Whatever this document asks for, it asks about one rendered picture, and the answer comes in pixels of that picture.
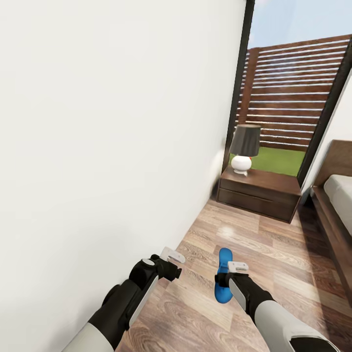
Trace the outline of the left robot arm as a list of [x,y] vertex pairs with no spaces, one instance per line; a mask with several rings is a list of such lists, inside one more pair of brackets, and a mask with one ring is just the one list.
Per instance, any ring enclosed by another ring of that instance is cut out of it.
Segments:
[[185,257],[168,247],[160,256],[142,259],[129,279],[114,286],[98,309],[62,352],[114,352],[124,331],[128,331],[154,290],[158,279],[179,279],[182,268],[169,262],[185,263]]

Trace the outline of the sandal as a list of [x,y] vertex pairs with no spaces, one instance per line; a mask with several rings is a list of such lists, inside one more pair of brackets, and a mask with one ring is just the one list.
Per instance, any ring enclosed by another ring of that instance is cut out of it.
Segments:
[[[227,267],[228,262],[233,261],[233,253],[229,248],[221,248],[219,251],[219,269],[218,273],[228,273],[229,268]],[[229,287],[221,287],[215,282],[215,298],[219,303],[228,303],[232,298],[233,294]]]

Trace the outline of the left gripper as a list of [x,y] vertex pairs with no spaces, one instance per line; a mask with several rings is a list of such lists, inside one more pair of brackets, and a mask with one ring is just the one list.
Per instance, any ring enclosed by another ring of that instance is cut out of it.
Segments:
[[160,258],[157,254],[152,254],[151,259],[154,261],[158,261],[161,263],[162,268],[163,268],[163,274],[161,278],[166,278],[169,281],[173,281],[175,278],[179,279],[180,274],[182,272],[182,268],[178,268],[177,265],[164,261],[163,259]]

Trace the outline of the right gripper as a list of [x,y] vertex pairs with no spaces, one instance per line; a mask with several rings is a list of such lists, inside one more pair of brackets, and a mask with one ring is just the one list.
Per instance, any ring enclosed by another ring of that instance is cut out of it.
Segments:
[[232,272],[230,273],[218,273],[215,275],[215,282],[218,283],[221,287],[229,287],[229,277],[233,275]]

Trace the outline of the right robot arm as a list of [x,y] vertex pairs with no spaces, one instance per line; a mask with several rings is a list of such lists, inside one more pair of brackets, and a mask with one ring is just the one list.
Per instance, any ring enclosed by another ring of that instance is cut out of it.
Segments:
[[248,265],[228,262],[228,273],[215,275],[215,282],[229,287],[231,293],[251,317],[271,352],[340,352],[317,330],[296,319],[260,288],[248,273]]

